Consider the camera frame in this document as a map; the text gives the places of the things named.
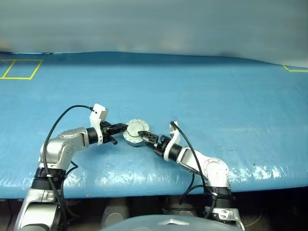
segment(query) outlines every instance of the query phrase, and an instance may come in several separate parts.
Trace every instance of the round metal disc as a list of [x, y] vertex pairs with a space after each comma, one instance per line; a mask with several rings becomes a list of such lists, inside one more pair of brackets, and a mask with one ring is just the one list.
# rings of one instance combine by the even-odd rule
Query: round metal disc
[[124, 139], [133, 146], [140, 146], [143, 139], [139, 136], [138, 131], [150, 131], [149, 125], [141, 119], [133, 119], [127, 125], [127, 130], [123, 132]]

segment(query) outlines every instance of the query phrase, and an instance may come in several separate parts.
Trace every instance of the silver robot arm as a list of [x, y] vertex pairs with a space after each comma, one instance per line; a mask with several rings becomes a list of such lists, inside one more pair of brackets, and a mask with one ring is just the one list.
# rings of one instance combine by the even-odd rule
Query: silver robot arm
[[223, 223], [234, 223], [244, 230], [239, 211], [234, 207], [234, 197], [228, 181], [229, 168], [225, 162], [218, 158], [205, 156], [195, 150], [202, 170], [200, 172], [193, 152], [190, 148], [179, 145], [179, 130], [172, 125], [170, 125], [171, 138], [161, 136], [160, 142], [157, 135], [147, 131], [140, 131], [139, 135], [143, 138], [146, 145], [154, 149], [154, 152], [164, 160], [173, 160], [189, 172], [204, 176], [206, 185], [210, 188], [212, 197], [215, 198], [215, 206], [212, 211], [210, 211], [210, 206], [205, 206], [205, 212], [210, 211], [209, 218]]
[[109, 124], [105, 121], [107, 114], [107, 109], [95, 104], [90, 115], [91, 128], [68, 130], [49, 140], [46, 152], [49, 175], [46, 174], [42, 162], [43, 147], [41, 148], [38, 168], [18, 214], [15, 230], [57, 230], [61, 212], [48, 177], [52, 178], [56, 189], [60, 192], [66, 170], [76, 152], [88, 148], [92, 143], [117, 144], [111, 135], [125, 131], [127, 125]]

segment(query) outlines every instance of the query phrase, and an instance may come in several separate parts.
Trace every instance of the blue plastic sheet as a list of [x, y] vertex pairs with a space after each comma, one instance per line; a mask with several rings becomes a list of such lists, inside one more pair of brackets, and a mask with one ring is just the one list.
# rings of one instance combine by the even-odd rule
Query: blue plastic sheet
[[[196, 150], [227, 163], [234, 192], [308, 184], [307, 73], [223, 57], [80, 53], [0, 58], [44, 60], [31, 80], [0, 79], [0, 198], [25, 196], [40, 147], [62, 111], [95, 103], [109, 109], [108, 122], [140, 118], [158, 135], [168, 135], [170, 120], [177, 120]], [[7, 65], [1, 64], [3, 74]], [[24, 65], [16, 62], [10, 72], [18, 76]], [[89, 115], [74, 109], [54, 136], [88, 128]], [[115, 138], [118, 145], [94, 144], [73, 157], [79, 168], [65, 181], [67, 198], [185, 191], [190, 173], [145, 146]]]

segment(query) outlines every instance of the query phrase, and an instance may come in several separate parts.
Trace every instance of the gray wall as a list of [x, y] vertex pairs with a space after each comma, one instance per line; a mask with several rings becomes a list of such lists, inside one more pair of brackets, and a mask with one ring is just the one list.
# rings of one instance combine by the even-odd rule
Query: gray wall
[[307, 0], [1, 0], [0, 50], [224, 55], [308, 66]]

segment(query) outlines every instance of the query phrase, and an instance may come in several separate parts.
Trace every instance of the black cable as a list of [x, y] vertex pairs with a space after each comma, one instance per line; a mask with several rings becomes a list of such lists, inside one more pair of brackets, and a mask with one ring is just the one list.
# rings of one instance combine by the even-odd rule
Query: black cable
[[199, 170], [199, 173], [200, 173], [200, 176], [201, 176], [201, 180], [202, 180], [202, 185], [203, 185], [203, 192], [205, 193], [206, 190], [208, 190], [209, 192], [212, 192], [212, 190], [207, 187], [207, 185], [205, 184], [205, 179], [204, 179], [204, 176], [202, 174], [202, 169], [201, 169], [201, 166], [200, 166], [200, 163], [199, 163], [199, 160], [197, 158], [197, 155], [193, 149], [193, 146], [192, 144], [190, 143], [189, 139], [187, 138], [187, 136], [184, 134], [184, 132], [174, 123], [174, 121], [171, 121], [170, 124], [175, 127], [177, 130], [179, 130], [180, 134], [183, 136], [183, 138], [185, 139], [185, 141], [187, 142], [188, 146], [190, 147], [191, 151], [192, 151], [192, 154], [196, 160], [196, 163], [197, 163], [197, 166], [198, 166], [198, 170]]
[[211, 207], [210, 207], [210, 209], [208, 210], [208, 212], [206, 213], [206, 215], [205, 215], [205, 219], [208, 219], [208, 217], [210, 216], [210, 214], [212, 213], [212, 211], [213, 211], [213, 209], [214, 209], [214, 207], [215, 207], [215, 199], [213, 199], [213, 201], [212, 201], [212, 205], [211, 205]]
[[[67, 224], [69, 225], [69, 224], [70, 224], [73, 220], [75, 220], [75, 219], [77, 219], [77, 218], [71, 218], [71, 219], [67, 220]], [[63, 224], [59, 225], [59, 226], [57, 227], [57, 230], [59, 230], [62, 226], [63, 226]]]
[[10, 227], [10, 224], [11, 224], [11, 221], [12, 221], [12, 218], [13, 218], [13, 213], [12, 213], [10, 201], [7, 200], [7, 202], [8, 202], [8, 207], [9, 207], [9, 211], [10, 211], [10, 219], [9, 219], [8, 225], [7, 225], [7, 227], [6, 227], [6, 231], [9, 230], [9, 227]]
[[[71, 161], [71, 164], [74, 165], [74, 167], [72, 167], [70, 170], [67, 171], [67, 173], [65, 174], [65, 178], [68, 176], [68, 174], [69, 174], [71, 171], [73, 171], [74, 169], [78, 168], [78, 165], [75, 164], [73, 161]], [[61, 195], [62, 195], [63, 198], [64, 198], [64, 187], [63, 187], [63, 186], [64, 186], [64, 180], [61, 182], [61, 188], [60, 188], [60, 190], [61, 190]], [[71, 211], [71, 209], [67, 206], [67, 204], [65, 204], [65, 208], [66, 208], [66, 211], [68, 212], [68, 214], [69, 214], [70, 216], [72, 216], [73, 218], [80, 218], [79, 215], [77, 215], [76, 213], [73, 213], [73, 212]]]
[[[188, 191], [188, 190], [192, 187], [193, 182], [194, 182], [194, 173], [192, 174], [192, 181], [191, 181], [190, 185], [188, 186], [188, 188], [186, 189], [186, 191]], [[183, 203], [183, 201], [185, 200], [185, 195], [184, 195], [184, 194], [185, 194], [185, 193], [183, 193], [182, 196], [181, 196], [181, 198], [180, 198], [180, 201], [179, 201], [179, 204], [180, 204], [180, 205], [181, 205], [181, 204]]]
[[[188, 193], [190, 193], [192, 190], [194, 190], [194, 189], [196, 189], [196, 188], [203, 188], [203, 185], [198, 184], [198, 185], [192, 186], [190, 189], [186, 190], [185, 193], [183, 193], [181, 199], [182, 199], [182, 198], [185, 198], [185, 197], [187, 196]], [[215, 202], [216, 202], [216, 199], [215, 199], [215, 197], [214, 197], [214, 198], [212, 199], [212, 205], [211, 205], [210, 209], [208, 210], [208, 212], [207, 212], [207, 214], [205, 215], [204, 218], [208, 218], [208, 216], [212, 213], [212, 211], [213, 211], [213, 209], [214, 209], [214, 207], [215, 207]]]
[[[202, 180], [202, 185], [195, 185], [191, 188], [189, 188], [188, 190], [186, 190], [186, 192], [182, 195], [181, 199], [183, 200], [187, 194], [189, 192], [191, 192], [192, 190], [196, 189], [196, 188], [201, 188], [203, 187], [203, 192], [206, 193], [206, 190], [209, 192], [209, 193], [212, 193], [212, 190], [206, 185], [205, 183], [205, 179], [204, 179], [204, 176], [203, 176], [203, 173], [202, 173], [202, 169], [201, 169], [201, 166], [200, 166], [200, 163], [199, 163], [199, 160], [197, 158], [197, 155], [196, 155], [196, 152], [194, 151], [193, 149], [193, 146], [192, 144], [190, 143], [189, 139], [187, 138], [187, 136], [184, 134], [184, 132], [174, 123], [174, 121], [171, 121], [170, 124], [175, 127], [177, 130], [179, 130], [179, 133], [183, 136], [183, 138], [185, 139], [185, 141], [187, 142], [188, 146], [190, 147], [191, 151], [192, 151], [192, 154], [196, 160], [196, 163], [197, 163], [197, 166], [198, 166], [198, 170], [199, 170], [199, 173], [200, 173], [200, 176], [201, 176], [201, 180]], [[212, 205], [210, 207], [210, 210], [207, 212], [205, 218], [208, 218], [208, 216], [211, 214], [211, 212], [213, 211], [214, 209], [214, 206], [215, 206], [215, 197], [213, 198], [213, 201], [212, 201]]]
[[76, 168], [78, 168], [78, 165], [75, 164], [73, 161], [71, 161], [71, 164], [74, 165], [74, 167], [72, 167], [70, 170], [68, 170], [65, 174], [65, 177], [68, 176], [68, 174], [70, 174], [71, 171], [75, 170]]
[[186, 190], [189, 190], [192, 187], [193, 182], [194, 182], [194, 173], [192, 174], [192, 181]]
[[64, 197], [63, 195], [60, 196], [56, 187], [54, 186], [54, 183], [51, 179], [51, 176], [50, 176], [50, 173], [49, 173], [49, 170], [48, 170], [48, 164], [47, 164], [47, 160], [46, 160], [46, 151], [47, 151], [47, 144], [49, 142], [49, 139], [55, 129], [55, 127], [58, 125], [58, 123], [60, 122], [60, 120], [63, 118], [63, 116], [71, 109], [75, 108], [75, 107], [84, 107], [84, 108], [88, 108], [90, 110], [92, 110], [93, 108], [92, 107], [88, 107], [88, 106], [84, 106], [84, 105], [74, 105], [74, 106], [71, 106], [69, 108], [67, 108], [60, 116], [59, 118], [56, 120], [56, 122], [53, 124], [50, 132], [48, 133], [47, 135], [47, 138], [44, 142], [44, 145], [43, 145], [43, 152], [42, 152], [42, 156], [43, 156], [43, 163], [44, 163], [44, 168], [45, 168], [45, 171], [46, 171], [46, 174], [47, 174], [47, 179], [48, 179], [48, 182], [52, 188], [52, 191], [53, 191], [53, 194], [55, 195], [58, 203], [59, 203], [59, 207], [61, 209], [61, 212], [62, 212], [62, 215], [63, 215], [63, 228], [64, 230], [67, 230], [67, 218], [66, 218], [66, 212], [65, 212], [65, 201], [64, 201]]

